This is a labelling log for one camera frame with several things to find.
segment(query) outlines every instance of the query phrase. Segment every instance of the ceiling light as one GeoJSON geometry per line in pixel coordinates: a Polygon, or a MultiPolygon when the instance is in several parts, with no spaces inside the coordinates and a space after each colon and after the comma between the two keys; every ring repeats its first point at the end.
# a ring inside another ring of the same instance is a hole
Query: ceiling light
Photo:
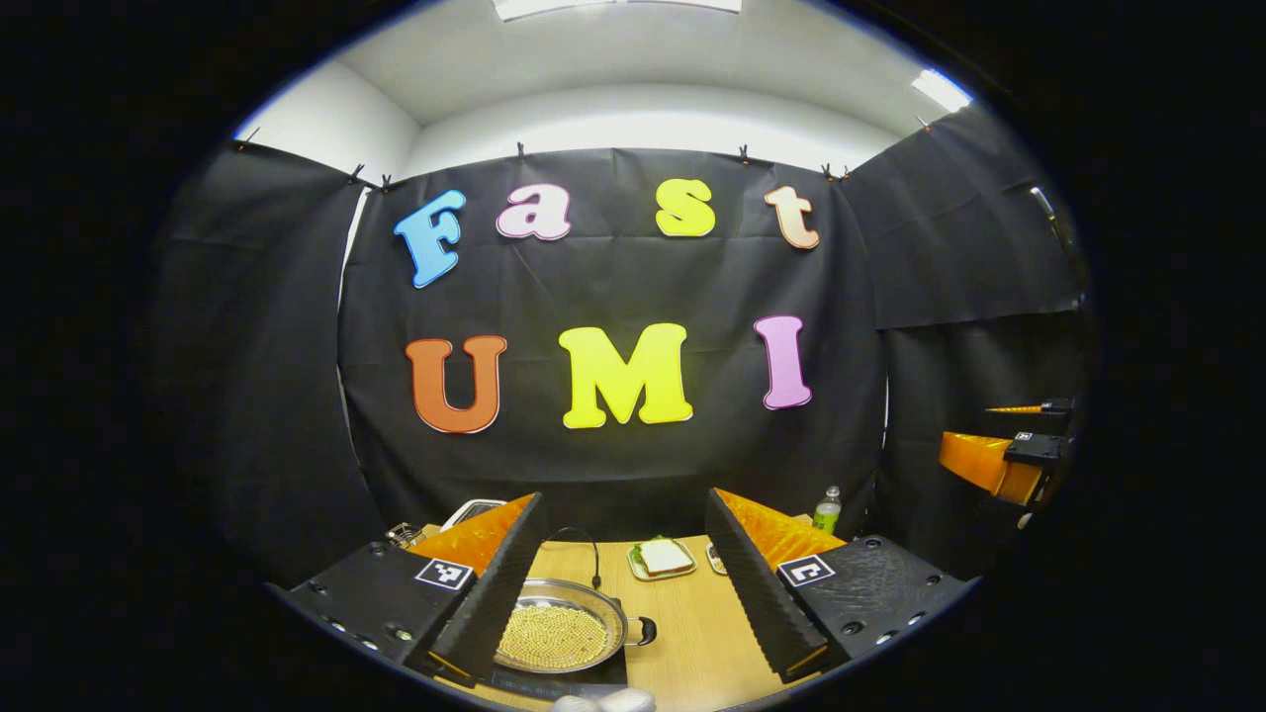
{"type": "Polygon", "coordinates": [[[614,3],[661,3],[672,5],[694,5],[737,13],[743,8],[743,0],[492,0],[492,6],[501,22],[509,22],[528,15],[563,10],[580,5],[611,5],[614,3]]]}
{"type": "Polygon", "coordinates": [[[947,111],[957,111],[971,104],[971,96],[958,89],[955,82],[941,76],[934,70],[923,70],[919,79],[910,82],[910,86],[928,95],[929,99],[941,104],[947,111]]]}
{"type": "Polygon", "coordinates": [[[494,0],[492,6],[501,22],[509,22],[549,10],[562,10],[579,5],[609,5],[611,3],[615,0],[494,0]]]}

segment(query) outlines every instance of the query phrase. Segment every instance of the black backdrop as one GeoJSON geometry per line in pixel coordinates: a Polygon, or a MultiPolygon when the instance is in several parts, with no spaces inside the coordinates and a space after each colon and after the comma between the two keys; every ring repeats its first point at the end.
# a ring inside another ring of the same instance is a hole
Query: black backdrop
{"type": "Polygon", "coordinates": [[[889,147],[844,182],[870,257],[889,427],[866,528],[958,576],[986,570],[1024,508],[937,461],[986,408],[1084,394],[1085,285],[1034,186],[1057,188],[979,104],[889,147]]]}
{"type": "Polygon", "coordinates": [[[148,428],[172,505],[214,521],[282,584],[382,535],[342,416],[335,309],[362,184],[306,158],[220,146],[154,246],[148,428]]]}
{"type": "Polygon", "coordinates": [[[599,538],[703,531],[704,494],[720,486],[787,512],[809,512],[828,485],[846,504],[839,528],[860,523],[879,464],[884,370],[870,270],[837,182],[784,165],[680,151],[568,151],[461,166],[392,184],[366,204],[346,271],[339,366],[357,452],[385,516],[442,522],[462,502],[546,494],[551,523],[599,538]],[[717,226],[665,237],[656,188],[672,177],[711,189],[717,226]],[[546,242],[498,234],[496,215],[520,185],[571,191],[571,233],[546,242]],[[791,247],[763,195],[795,188],[813,204],[813,250],[791,247]],[[457,212],[457,266],[414,289],[395,224],[447,190],[457,212]],[[793,314],[812,400],[768,410],[768,365],[752,324],[793,314]],[[642,329],[685,327],[681,372],[687,422],[567,429],[571,365],[558,334],[600,327],[624,359],[642,329]],[[501,410],[487,429],[451,435],[414,410],[405,346],[453,345],[446,388],[473,397],[466,338],[494,333],[501,410]]]}
{"type": "Polygon", "coordinates": [[[844,503],[841,536],[877,531],[970,576],[1014,533],[1020,509],[942,469],[941,432],[971,432],[984,408],[1082,385],[1079,291],[1028,194],[1041,177],[976,109],[846,181],[729,156],[592,149],[373,190],[337,323],[363,184],[238,148],[222,147],[189,185],[160,242],[154,427],[171,429],[187,462],[190,502],[284,584],[392,523],[442,522],[472,498],[543,492],[551,526],[634,540],[701,531],[710,486],[796,513],[832,484],[844,503]],[[655,193],[672,177],[710,186],[709,234],[660,233],[655,193]],[[537,182],[570,190],[570,234],[500,236],[505,195],[537,182]],[[782,185],[813,204],[806,226],[822,236],[813,250],[791,247],[763,201],[782,185]],[[467,199],[449,247],[460,261],[415,289],[395,226],[448,190],[467,199]],[[768,364],[752,329],[775,314],[803,319],[813,390],[781,410],[762,403],[768,364]],[[571,362],[558,334],[603,328],[627,359],[642,329],[662,322],[689,334],[681,372],[694,417],[565,427],[571,362]],[[405,346],[453,345],[446,391],[465,407],[473,378],[462,343],[489,333],[509,343],[496,421],[472,435],[427,426],[405,346]]]}

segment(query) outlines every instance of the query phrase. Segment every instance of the clip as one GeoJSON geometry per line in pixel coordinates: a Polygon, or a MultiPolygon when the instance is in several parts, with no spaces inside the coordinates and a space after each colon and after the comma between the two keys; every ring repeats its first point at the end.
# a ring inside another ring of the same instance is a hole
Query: clip
{"type": "Polygon", "coordinates": [[[246,144],[251,143],[251,139],[254,138],[254,134],[257,133],[260,133],[260,127],[254,127],[254,130],[251,132],[251,136],[246,137],[246,141],[243,141],[242,144],[238,146],[238,153],[246,151],[246,144]]]}

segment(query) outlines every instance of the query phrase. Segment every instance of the silver bowl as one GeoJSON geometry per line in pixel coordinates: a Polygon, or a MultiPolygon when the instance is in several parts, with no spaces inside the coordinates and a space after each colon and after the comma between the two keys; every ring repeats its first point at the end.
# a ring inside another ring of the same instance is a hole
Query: silver bowl
{"type": "Polygon", "coordinates": [[[646,616],[638,616],[637,620],[642,621],[642,640],[638,642],[627,642],[629,635],[629,620],[624,614],[624,611],[620,609],[619,603],[615,603],[603,593],[571,582],[558,579],[528,579],[523,582],[523,590],[519,592],[519,601],[514,604],[514,607],[527,608],[532,606],[572,608],[589,613],[606,628],[606,645],[603,646],[603,650],[591,660],[571,668],[543,668],[533,665],[524,660],[506,655],[499,646],[496,654],[492,656],[492,660],[498,664],[515,670],[523,670],[525,673],[575,673],[606,661],[606,659],[611,655],[615,655],[617,650],[625,645],[646,645],[653,641],[658,635],[655,621],[647,618],[646,616]]]}

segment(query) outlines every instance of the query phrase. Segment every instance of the black bracket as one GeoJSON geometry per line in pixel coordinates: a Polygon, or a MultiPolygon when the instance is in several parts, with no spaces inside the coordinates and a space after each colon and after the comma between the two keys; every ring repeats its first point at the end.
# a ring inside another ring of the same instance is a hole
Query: black bracket
{"type": "Polygon", "coordinates": [[[1043,413],[1071,413],[1076,399],[1074,398],[1047,398],[1042,402],[1043,413]]]}
{"type": "Polygon", "coordinates": [[[1003,452],[1003,460],[1037,465],[1042,469],[1053,467],[1063,456],[1066,443],[1066,438],[1056,435],[1015,433],[1012,443],[1003,452]]]}
{"type": "Polygon", "coordinates": [[[242,143],[241,143],[241,144],[238,146],[238,153],[241,153],[241,152],[246,151],[246,144],[247,144],[247,143],[251,143],[251,139],[252,139],[252,138],[254,138],[254,134],[257,134],[257,133],[260,133],[260,127],[254,127],[254,130],[252,130],[252,132],[251,132],[251,136],[246,137],[246,141],[243,141],[243,142],[242,142],[242,143]]]}

